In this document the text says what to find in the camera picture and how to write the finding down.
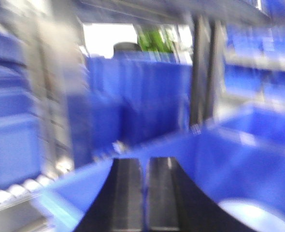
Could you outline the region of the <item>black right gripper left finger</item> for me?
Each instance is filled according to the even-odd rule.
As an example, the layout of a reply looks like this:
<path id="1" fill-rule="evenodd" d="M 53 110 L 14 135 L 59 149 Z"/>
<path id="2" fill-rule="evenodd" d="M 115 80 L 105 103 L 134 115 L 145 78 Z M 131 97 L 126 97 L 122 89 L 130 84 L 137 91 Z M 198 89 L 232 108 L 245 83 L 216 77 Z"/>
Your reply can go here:
<path id="1" fill-rule="evenodd" d="M 138 159 L 114 159 L 77 232 L 142 232 L 143 180 Z"/>

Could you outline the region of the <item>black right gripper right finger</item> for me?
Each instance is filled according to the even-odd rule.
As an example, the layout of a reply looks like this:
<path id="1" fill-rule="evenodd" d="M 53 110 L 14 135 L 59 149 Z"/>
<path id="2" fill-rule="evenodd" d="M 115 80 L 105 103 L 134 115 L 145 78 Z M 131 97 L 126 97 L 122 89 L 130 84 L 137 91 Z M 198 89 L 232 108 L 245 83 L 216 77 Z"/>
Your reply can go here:
<path id="1" fill-rule="evenodd" d="M 147 174 L 149 232 L 252 231 L 209 198 L 175 158 L 151 158 Z"/>

